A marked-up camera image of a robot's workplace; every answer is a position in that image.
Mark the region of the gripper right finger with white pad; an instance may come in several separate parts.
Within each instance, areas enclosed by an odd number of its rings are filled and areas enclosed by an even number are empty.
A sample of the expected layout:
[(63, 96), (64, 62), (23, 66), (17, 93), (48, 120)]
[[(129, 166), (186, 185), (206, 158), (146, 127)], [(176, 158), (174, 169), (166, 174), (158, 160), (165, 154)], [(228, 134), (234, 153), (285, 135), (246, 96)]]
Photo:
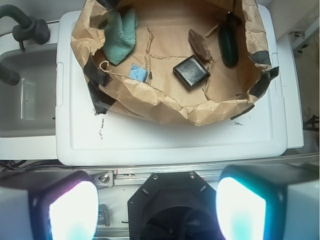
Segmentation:
[(227, 240), (318, 240), (320, 168), (310, 163), (228, 165), (215, 205)]

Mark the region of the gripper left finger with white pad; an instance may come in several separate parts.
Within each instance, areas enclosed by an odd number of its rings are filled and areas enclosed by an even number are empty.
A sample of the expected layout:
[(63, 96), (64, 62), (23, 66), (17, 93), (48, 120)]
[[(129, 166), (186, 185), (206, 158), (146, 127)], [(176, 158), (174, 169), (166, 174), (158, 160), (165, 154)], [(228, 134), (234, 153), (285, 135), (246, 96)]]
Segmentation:
[(83, 170), (0, 174), (2, 240), (91, 240), (98, 213), (97, 187)]

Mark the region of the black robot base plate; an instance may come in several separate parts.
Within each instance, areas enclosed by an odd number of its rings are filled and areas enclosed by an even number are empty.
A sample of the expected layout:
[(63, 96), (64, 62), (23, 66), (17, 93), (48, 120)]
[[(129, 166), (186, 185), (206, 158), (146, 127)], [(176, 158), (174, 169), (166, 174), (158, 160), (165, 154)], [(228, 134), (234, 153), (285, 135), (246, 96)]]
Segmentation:
[(127, 202), (131, 240), (222, 240), (216, 190), (194, 171), (153, 173)]

